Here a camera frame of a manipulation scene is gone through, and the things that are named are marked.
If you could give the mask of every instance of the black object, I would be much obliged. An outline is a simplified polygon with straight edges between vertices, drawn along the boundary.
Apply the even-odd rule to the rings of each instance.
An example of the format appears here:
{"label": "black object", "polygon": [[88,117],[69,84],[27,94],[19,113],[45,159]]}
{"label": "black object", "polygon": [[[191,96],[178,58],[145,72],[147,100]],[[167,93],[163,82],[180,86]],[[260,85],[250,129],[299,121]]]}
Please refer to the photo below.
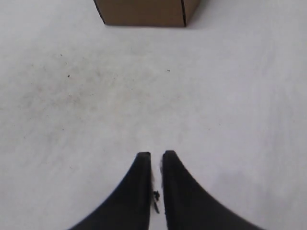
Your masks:
{"label": "black object", "polygon": [[110,197],[71,230],[148,230],[152,198],[150,153],[138,153]]}
{"label": "black object", "polygon": [[209,195],[174,151],[163,155],[162,178],[168,230],[261,230]]}

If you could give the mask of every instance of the white floor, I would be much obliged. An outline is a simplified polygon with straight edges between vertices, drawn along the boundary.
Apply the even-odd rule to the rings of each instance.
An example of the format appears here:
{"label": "white floor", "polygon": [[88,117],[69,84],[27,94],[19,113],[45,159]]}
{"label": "white floor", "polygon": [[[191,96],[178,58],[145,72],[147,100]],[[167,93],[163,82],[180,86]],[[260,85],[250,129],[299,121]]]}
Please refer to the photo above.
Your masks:
{"label": "white floor", "polygon": [[306,8],[210,0],[170,29],[104,26],[91,0],[0,1],[0,229],[71,227],[139,151],[161,192],[168,149],[253,223],[307,229]]}

